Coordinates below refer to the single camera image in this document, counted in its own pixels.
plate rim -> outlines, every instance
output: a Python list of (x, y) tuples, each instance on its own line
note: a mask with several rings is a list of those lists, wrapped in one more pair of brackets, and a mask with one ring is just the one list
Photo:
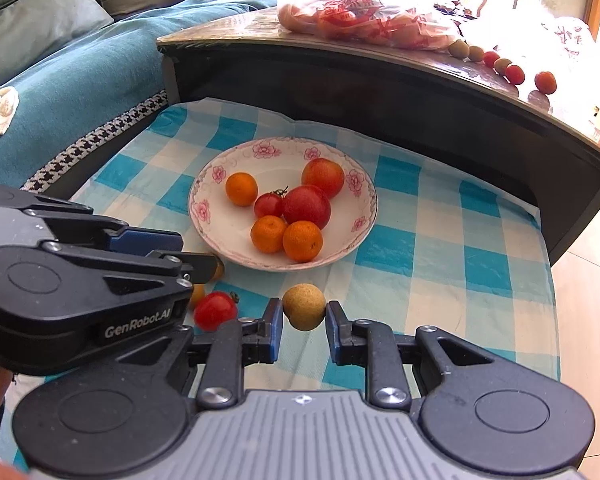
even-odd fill
[[(198, 192), (198, 188), (200, 187), (200, 182), (206, 177), (207, 172), (213, 167), (213, 163), (215, 160), (217, 160), (221, 156), (227, 156), (231, 152), (235, 152), (237, 150), (240, 150), (241, 148), (245, 148), (254, 143), (262, 142), (263, 140), (268, 140), (269, 142), (271, 142), (273, 140), (284, 140), (284, 141), (299, 140), (301, 142), (310, 142), (315, 146), (324, 147), (324, 149), (327, 152), (337, 152), (347, 162), (349, 162), (353, 166), (353, 168), (355, 168), (355, 170), (360, 171), (365, 175), (365, 177), (366, 177), (365, 180), (367, 182), (369, 192), (370, 192), (370, 195), (372, 198), (372, 205), (371, 205), (372, 219), (362, 229), (362, 231), (355, 238), (355, 240), (352, 243), (350, 243), (346, 248), (344, 248), (340, 251), (337, 251), (336, 253), (333, 253), (330, 257), (328, 257), (327, 259), (320, 261), (320, 262), (310, 261), (310, 262), (306, 262), (303, 264), (289, 263), (286, 265), (250, 264), (246, 258), (244, 260), (240, 260), (240, 258), (236, 258), (235, 256), (225, 253), (223, 250), (221, 250), (218, 247), (218, 244), (215, 241), (213, 241), (203, 231), (202, 226), (200, 224), (200, 220), (198, 219), (198, 217), (194, 214), (194, 211), (192, 210), (193, 205), (194, 205), (194, 197), (195, 197), (196, 193)], [(310, 139), (308, 137), (296, 137), (296, 136), (263, 137), (263, 138), (247, 140), (246, 142), (242, 142), (240, 144), (237, 144), (236, 146), (232, 146), (229, 149), (224, 150), (221, 153), (218, 153), (214, 158), (212, 158), (208, 163), (206, 163), (204, 165), (204, 167), (202, 168), (202, 170), (200, 170), (200, 172), (198, 172), (193, 183), (191, 184), (191, 188), (189, 189), (189, 197), (187, 199), (187, 210), (189, 212), (189, 217), (190, 217), (194, 227), (196, 228), (196, 231), (200, 235), (200, 237), (203, 239), (203, 241), (209, 247), (211, 247), (212, 251), (219, 254), (220, 256), (223, 256), (223, 257), (227, 258), (229, 261), (231, 261), (235, 264), (238, 264), (240, 266), (247, 267), (249, 269), (267, 270), (269, 272), (292, 272), (294, 270), (315, 269), (317, 267), (323, 267), (326, 265), (330, 265), (332, 263), (335, 263), (335, 262), (343, 259), (348, 254), (351, 254), (366, 239), (368, 234), (371, 232), (371, 229), (376, 224), (376, 219), (378, 218), (378, 193), (376, 192), (376, 186), (375, 186), (373, 180), (371, 179), (369, 174), (366, 172), (365, 168), (358, 161), (356, 161), (352, 156), (347, 155), (347, 153), (344, 153), (342, 150), (338, 149), (335, 146), (330, 146), (328, 144), (325, 144), (324, 142), (321, 142), (320, 140)]]

white floral plate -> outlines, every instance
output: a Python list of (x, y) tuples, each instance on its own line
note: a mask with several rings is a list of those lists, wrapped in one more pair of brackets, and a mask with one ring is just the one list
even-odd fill
[[(300, 186), (302, 170), (313, 158), (341, 165), (346, 180), (331, 200), (331, 219), (322, 230), (324, 244), (312, 261), (296, 264), (284, 252), (263, 254), (251, 243), (256, 221), (253, 206), (238, 207), (227, 198), (224, 183), (244, 171), (258, 183), (258, 195), (286, 186)], [(202, 239), (221, 256), (251, 269), (287, 272), (338, 261), (362, 243), (376, 222), (376, 188), (365, 170), (350, 156), (311, 139), (270, 137), (235, 146), (208, 163), (189, 193), (189, 215)]]

houndstooth trim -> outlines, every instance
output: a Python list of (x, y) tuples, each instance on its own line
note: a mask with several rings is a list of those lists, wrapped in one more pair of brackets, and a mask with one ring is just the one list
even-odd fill
[(167, 104), (167, 94), (165, 91), (162, 91), (142, 101), (139, 105), (134, 106), (131, 110), (110, 120), (108, 123), (97, 127), (58, 153), (44, 168), (37, 170), (36, 174), (27, 180), (20, 189), (32, 191), (33, 193), (45, 191), (51, 184), (69, 171), (69, 168), (84, 159), (96, 148), (127, 131), (134, 124), (137, 124), (160, 108), (164, 108)]

blue and white checkered tablecloth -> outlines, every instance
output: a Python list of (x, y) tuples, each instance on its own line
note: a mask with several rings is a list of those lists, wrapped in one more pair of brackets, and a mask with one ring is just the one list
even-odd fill
[[(433, 324), (559, 378), (554, 287), (537, 208), (408, 150), (343, 128), (204, 99), (163, 111), (74, 200), (131, 225), (178, 231), (185, 250), (205, 251), (187, 213), (196, 175), (222, 151), (272, 136), (319, 140), (355, 158), (376, 185), (376, 225), (356, 251), (330, 266), (284, 274), (228, 263), (224, 279), (209, 290), (234, 290), (240, 316), (260, 317), (268, 298), (313, 283), (327, 300), (339, 300), (349, 319), (380, 320), (401, 333)], [(4, 460), (21, 462), (10, 413), (40, 381), (19, 378), (8, 392)], [(363, 389), (364, 371), (331, 363), (324, 325), (298, 332), (285, 319), (278, 362), (248, 367), (245, 383)], [(417, 396), (411, 376), (410, 384)]]

floor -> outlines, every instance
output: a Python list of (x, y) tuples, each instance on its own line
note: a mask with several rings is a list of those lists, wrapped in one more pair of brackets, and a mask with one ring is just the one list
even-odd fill
[(600, 211), (552, 272), (562, 381), (580, 392), (596, 415), (596, 433), (580, 471), (600, 480)]

